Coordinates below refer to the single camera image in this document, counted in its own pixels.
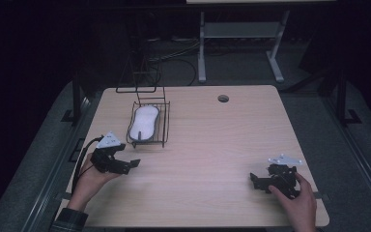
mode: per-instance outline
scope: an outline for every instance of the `hand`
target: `hand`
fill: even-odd
[[[295,175],[300,182],[300,195],[297,198],[289,199],[274,186],[269,186],[269,190],[285,209],[296,232],[315,232],[317,206],[312,187],[299,173]]]
[[[92,153],[88,154],[82,168],[80,178],[76,184],[73,196],[69,201],[68,208],[84,212],[90,199],[110,180],[119,177],[121,174],[101,173],[90,162]]]

